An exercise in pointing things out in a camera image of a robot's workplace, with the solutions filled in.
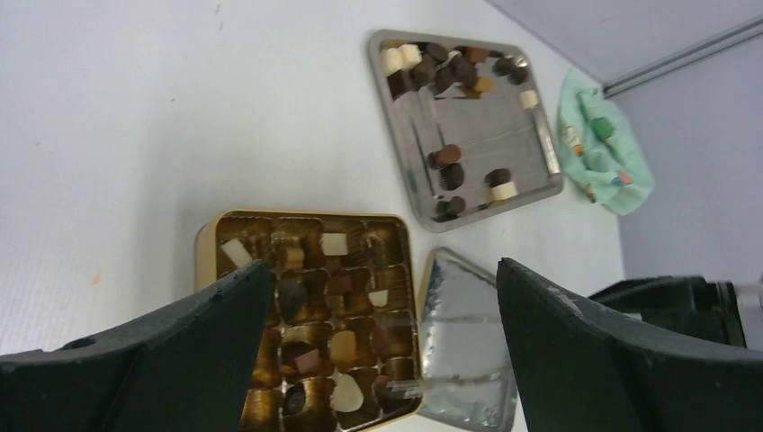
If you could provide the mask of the metal serving tongs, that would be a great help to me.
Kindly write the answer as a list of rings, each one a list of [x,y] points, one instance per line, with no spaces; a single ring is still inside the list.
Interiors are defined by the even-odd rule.
[[[495,372],[474,376],[451,375],[428,377],[405,381],[387,381],[382,388],[397,399],[415,399],[435,389],[468,387],[485,383],[492,383],[503,379],[509,370],[499,369]]]

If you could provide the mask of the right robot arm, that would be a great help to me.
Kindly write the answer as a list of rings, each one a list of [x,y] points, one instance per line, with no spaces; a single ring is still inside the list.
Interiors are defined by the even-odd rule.
[[[679,334],[762,349],[762,284],[658,276],[615,283],[589,296],[615,311]]]

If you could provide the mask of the silver box lid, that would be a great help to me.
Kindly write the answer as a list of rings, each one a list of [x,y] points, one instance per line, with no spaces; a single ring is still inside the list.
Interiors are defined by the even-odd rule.
[[[422,282],[420,347],[428,391],[419,415],[467,431],[509,431],[517,390],[494,274],[447,247],[432,250]]]

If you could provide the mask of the gold chocolate box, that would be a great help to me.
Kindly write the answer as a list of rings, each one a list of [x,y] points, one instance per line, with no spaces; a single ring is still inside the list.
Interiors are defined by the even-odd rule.
[[[268,309],[239,427],[377,431],[423,400],[394,382],[423,372],[408,228],[398,217],[234,209],[195,238],[203,288],[268,267]]]

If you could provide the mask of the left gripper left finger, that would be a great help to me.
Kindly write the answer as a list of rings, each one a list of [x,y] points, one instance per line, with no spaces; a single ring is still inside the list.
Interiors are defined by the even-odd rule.
[[[237,430],[271,287],[255,261],[57,350],[3,355],[2,430]]]

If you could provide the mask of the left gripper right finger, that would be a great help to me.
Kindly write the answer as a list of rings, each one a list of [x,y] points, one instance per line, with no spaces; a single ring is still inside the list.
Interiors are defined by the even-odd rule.
[[[761,430],[762,349],[653,326],[510,258],[497,289],[529,430]]]

